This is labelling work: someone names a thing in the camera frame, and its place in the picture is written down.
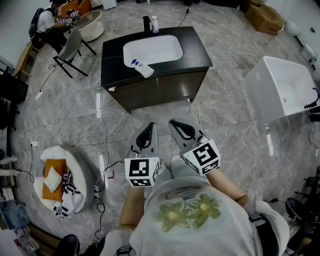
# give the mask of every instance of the bathroom vanity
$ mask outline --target bathroom vanity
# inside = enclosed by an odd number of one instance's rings
[[[144,78],[131,61],[154,72]],[[129,34],[103,43],[101,86],[129,113],[131,110],[193,99],[212,62],[195,29],[170,27],[157,35]]]

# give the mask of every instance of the backpack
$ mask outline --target backpack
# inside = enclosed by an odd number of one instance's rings
[[[34,14],[34,16],[33,16],[33,18],[32,18],[32,21],[31,21],[31,24],[30,24],[30,28],[29,28],[29,36],[30,36],[31,40],[37,34],[38,20],[39,20],[40,14],[42,14],[45,11],[51,12],[52,13],[52,17],[57,15],[57,13],[55,13],[54,10],[52,10],[52,8],[48,8],[48,9],[39,8],[39,9],[37,9],[35,14]]]

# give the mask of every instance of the marble tile floor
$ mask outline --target marble tile floor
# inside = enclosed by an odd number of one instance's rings
[[[180,1],[153,1],[151,4],[137,4],[134,0],[118,3],[117,8],[102,12],[102,19],[107,33],[90,46],[98,53],[92,57],[93,74],[90,58],[84,56],[74,61],[88,77],[70,69],[70,79],[57,67],[52,76],[42,87],[43,95],[37,101],[35,97],[40,85],[51,70],[48,66],[54,63],[55,52],[48,45],[41,49],[35,59],[26,100],[19,105],[20,115],[16,119],[17,131],[11,134],[11,145],[18,156],[16,167],[28,171],[31,164],[30,143],[38,134],[52,136],[61,126],[71,104],[78,101],[91,103],[89,87],[96,103],[97,95],[101,105],[112,98],[101,87],[101,57],[103,42],[143,30],[144,15],[156,15],[159,28],[176,27],[186,13],[186,7]],[[212,59],[228,58],[233,54],[248,53],[268,55],[307,65],[300,55],[300,46],[285,31],[277,36],[256,32],[247,22],[245,15],[236,9],[219,7],[201,2],[190,8],[182,26],[193,26]],[[38,136],[40,147],[33,149],[31,172],[42,176],[44,162],[40,160],[41,151],[55,145],[68,145],[68,133],[73,144],[80,136],[104,135],[102,119],[106,123],[109,164],[123,160],[127,153],[129,138],[141,125],[155,122],[158,131],[159,153],[164,164],[169,168],[170,159],[179,153],[168,127],[172,118],[188,118],[198,122],[209,137],[216,143],[227,140],[227,146],[220,146],[222,156],[221,169],[246,191],[256,192],[260,199],[279,198],[285,200],[293,196],[295,190],[303,187],[303,178],[314,175],[319,160],[315,158],[315,148],[309,145],[308,133],[313,124],[306,122],[306,113],[295,114],[272,122],[267,130],[260,131],[255,121],[252,106],[248,100],[242,80],[261,59],[261,56],[236,56],[229,60],[213,61],[206,78],[198,92],[195,103],[176,101],[162,105],[140,108],[127,114],[112,100],[101,110],[102,118],[97,118],[95,110],[86,103],[74,105],[65,118],[64,124],[52,138]],[[318,124],[313,141],[320,142]],[[86,137],[81,139],[76,148],[86,158],[94,179],[100,172],[99,155],[107,162],[103,137]],[[117,227],[122,204],[128,190],[124,167],[118,163],[108,170],[115,171],[115,179],[107,180],[107,189],[103,192],[106,212],[102,218],[102,232],[98,236]],[[94,239],[99,229],[100,213],[96,202],[81,214],[72,218],[58,219],[53,211],[45,208],[34,192],[33,184],[27,175],[21,174],[18,179],[17,197],[26,203],[31,221],[42,229],[63,237],[76,234],[83,251]]]

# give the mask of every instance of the cabinet door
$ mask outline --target cabinet door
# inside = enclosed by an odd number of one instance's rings
[[[158,77],[159,100],[194,96],[205,72],[192,72]]]
[[[114,91],[108,92],[127,110],[150,106],[159,99],[155,78],[121,85],[116,87]]]

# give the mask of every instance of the person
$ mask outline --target person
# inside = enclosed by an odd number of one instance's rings
[[[174,179],[166,180],[168,173],[158,175],[146,202],[143,187],[128,189],[118,230],[106,235],[101,256],[126,251],[139,256],[261,255],[247,213],[248,195],[219,168],[197,176],[175,155]],[[289,240],[287,222],[264,201],[256,201],[256,209],[271,217],[282,255]]]
[[[56,18],[68,19],[68,15],[62,15],[60,7],[67,2],[67,0],[50,0],[50,6],[44,9],[40,14],[37,22],[37,33],[40,37],[59,54],[62,48],[66,45],[67,39],[62,32],[62,29],[67,25],[56,24]]]

